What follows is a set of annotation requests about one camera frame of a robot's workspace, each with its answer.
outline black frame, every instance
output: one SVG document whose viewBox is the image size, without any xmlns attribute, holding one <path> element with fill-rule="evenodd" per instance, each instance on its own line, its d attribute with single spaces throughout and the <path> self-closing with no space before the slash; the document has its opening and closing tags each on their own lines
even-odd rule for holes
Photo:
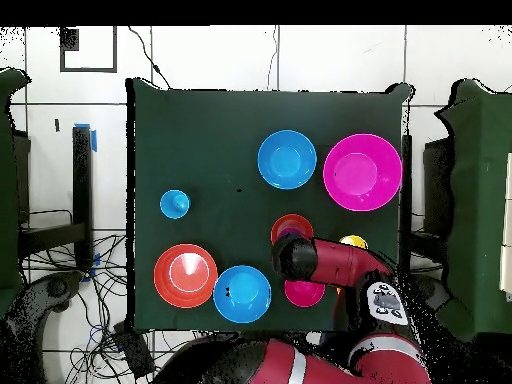
<svg viewBox="0 0 512 384">
<path fill-rule="evenodd" d="M 73 223 L 48 228 L 20 230 L 18 258 L 74 243 L 76 266 L 87 272 L 93 263 L 92 163 L 89 128 L 73 128 Z M 18 161 L 18 175 L 28 175 L 28 157 Z M 28 184 L 19 183 L 20 199 L 26 199 Z"/>
</svg>

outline green cloth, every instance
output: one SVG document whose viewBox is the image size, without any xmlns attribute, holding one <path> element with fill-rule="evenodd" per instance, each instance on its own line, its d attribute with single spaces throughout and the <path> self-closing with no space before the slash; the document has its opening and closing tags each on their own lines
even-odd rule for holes
<svg viewBox="0 0 512 384">
<path fill-rule="evenodd" d="M 293 306 L 272 269 L 270 229 L 282 215 L 297 213 L 325 239 L 357 234 L 373 250 L 397 258 L 398 195 L 372 212 L 351 212 L 328 195 L 322 178 L 329 150 L 342 138 L 373 133 L 401 151 L 402 103 L 407 84 L 385 93 L 233 92 L 156 89 L 134 80 L 135 92 L 135 327 L 197 330 L 329 330 L 336 290 L 317 305 Z M 317 166 L 295 190 L 279 190 L 258 172 L 263 140 L 282 129 L 306 135 Z M 170 189 L 191 199 L 181 219 L 166 218 L 160 197 Z M 231 323 L 213 299 L 192 309 L 175 308 L 158 295 L 153 268 L 169 247 L 193 243 L 214 258 L 218 273 L 235 265 L 258 268 L 272 287 L 262 318 Z"/>
<path fill-rule="evenodd" d="M 28 83 L 16 69 L 0 69 L 0 317 L 22 287 L 18 272 L 18 185 L 10 120 L 10 96 Z"/>
<path fill-rule="evenodd" d="M 438 317 L 463 340 L 479 332 L 512 333 L 512 303 L 499 289 L 511 114 L 510 94 L 489 93 L 473 80 L 460 83 L 453 105 L 441 113 L 455 145 L 447 284 L 457 301 Z"/>
</svg>

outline magenta bowl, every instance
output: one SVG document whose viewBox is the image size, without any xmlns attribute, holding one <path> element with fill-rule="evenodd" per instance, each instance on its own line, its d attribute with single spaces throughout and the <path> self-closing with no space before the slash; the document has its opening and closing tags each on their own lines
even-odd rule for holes
<svg viewBox="0 0 512 384">
<path fill-rule="evenodd" d="M 291 303 L 300 308 L 316 305 L 322 299 L 324 292 L 324 284 L 300 280 L 284 282 L 284 294 Z"/>
<path fill-rule="evenodd" d="M 402 182 L 402 161 L 382 137 L 354 134 L 339 141 L 324 164 L 329 196 L 351 211 L 372 211 L 388 203 Z"/>
</svg>

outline bowl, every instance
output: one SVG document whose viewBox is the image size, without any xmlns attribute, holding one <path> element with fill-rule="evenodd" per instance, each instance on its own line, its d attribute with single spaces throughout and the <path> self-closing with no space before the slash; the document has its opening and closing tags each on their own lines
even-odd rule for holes
<svg viewBox="0 0 512 384">
<path fill-rule="evenodd" d="M 167 303 L 194 308 L 211 297 L 217 276 L 215 261 L 206 250 L 194 244 L 178 244 L 160 255 L 153 281 Z"/>
<path fill-rule="evenodd" d="M 352 211 L 371 211 L 388 203 L 402 181 L 400 155 L 374 134 L 354 134 L 329 152 L 323 170 L 331 198 Z"/>
<path fill-rule="evenodd" d="M 306 238 L 311 238 L 313 237 L 313 226 L 301 215 L 294 213 L 284 215 L 274 222 L 270 230 L 270 241 L 274 244 L 279 237 L 290 233 L 297 233 Z"/>
<path fill-rule="evenodd" d="M 284 282 L 284 294 L 291 303 L 300 308 L 316 305 L 322 300 L 324 293 L 324 284 L 301 280 Z"/>
<path fill-rule="evenodd" d="M 261 176 L 279 189 L 291 190 L 304 185 L 315 166 L 315 147 L 297 131 L 282 130 L 269 135 L 258 151 Z"/>
<path fill-rule="evenodd" d="M 213 302 L 219 313 L 231 322 L 254 322 L 270 306 L 270 283 L 261 271 L 247 265 L 226 269 L 213 290 Z"/>
<path fill-rule="evenodd" d="M 167 218 L 182 218 L 189 208 L 190 199 L 181 190 L 166 191 L 160 198 L 160 210 Z"/>
</svg>

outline yellow ball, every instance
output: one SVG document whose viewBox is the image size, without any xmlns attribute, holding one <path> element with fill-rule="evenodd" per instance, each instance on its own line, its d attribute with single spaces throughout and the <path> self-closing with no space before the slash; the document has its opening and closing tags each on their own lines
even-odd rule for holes
<svg viewBox="0 0 512 384">
<path fill-rule="evenodd" d="M 340 243 L 349 244 L 350 246 L 360 247 L 361 249 L 368 249 L 368 243 L 359 236 L 346 236 L 340 239 Z"/>
</svg>

